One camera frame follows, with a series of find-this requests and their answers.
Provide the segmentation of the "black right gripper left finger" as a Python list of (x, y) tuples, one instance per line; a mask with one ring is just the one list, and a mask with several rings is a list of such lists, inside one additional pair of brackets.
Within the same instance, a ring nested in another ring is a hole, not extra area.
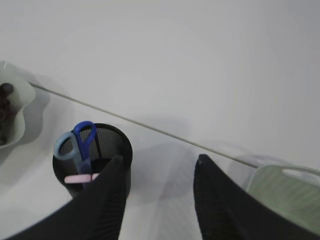
[(127, 201), (126, 168), (115, 156), (68, 204), (12, 240), (117, 240)]

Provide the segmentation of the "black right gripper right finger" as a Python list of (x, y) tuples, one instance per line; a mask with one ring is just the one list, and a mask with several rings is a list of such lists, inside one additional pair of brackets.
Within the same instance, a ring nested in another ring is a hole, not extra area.
[(273, 212), (229, 178), (206, 154), (196, 161), (194, 207), (204, 240), (318, 240), (319, 234)]

